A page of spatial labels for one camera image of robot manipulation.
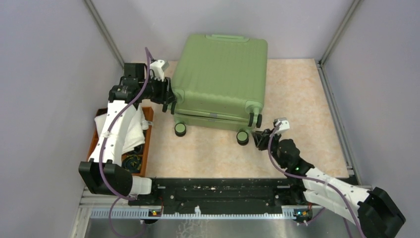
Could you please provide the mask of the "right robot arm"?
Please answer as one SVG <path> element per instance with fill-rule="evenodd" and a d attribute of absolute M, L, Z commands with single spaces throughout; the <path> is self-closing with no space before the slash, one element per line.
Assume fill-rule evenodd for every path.
<path fill-rule="evenodd" d="M 292 139 L 281 139 L 274 129 L 252 132 L 256 148 L 266 150 L 272 165 L 293 186 L 296 204 L 317 204 L 352 222 L 363 238 L 394 238 L 406 218 L 390 195 L 380 187 L 366 189 L 321 171 L 300 156 Z"/>

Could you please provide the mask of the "green suitcase blue lining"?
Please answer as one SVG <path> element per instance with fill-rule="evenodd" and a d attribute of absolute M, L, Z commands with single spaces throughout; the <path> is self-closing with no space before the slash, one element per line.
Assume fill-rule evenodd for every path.
<path fill-rule="evenodd" d="M 247 145 L 262 125 L 267 60 L 264 39 L 191 34 L 171 79 L 175 134 L 190 126 L 231 130 Z"/>

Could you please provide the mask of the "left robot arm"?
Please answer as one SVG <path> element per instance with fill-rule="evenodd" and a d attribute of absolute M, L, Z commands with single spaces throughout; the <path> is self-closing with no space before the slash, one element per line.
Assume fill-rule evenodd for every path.
<path fill-rule="evenodd" d="M 78 168 L 91 193 L 126 200 L 135 200 L 139 195 L 147 205 L 158 201 L 159 192 L 152 187 L 152 180 L 132 175 L 122 167 L 121 158 L 130 122 L 142 111 L 140 103 L 148 99 L 166 110 L 176 101 L 170 78 L 164 75 L 168 67 L 169 63 L 162 59 L 151 64 L 125 63 L 119 84 L 109 91 L 105 124 L 94 150 Z"/>

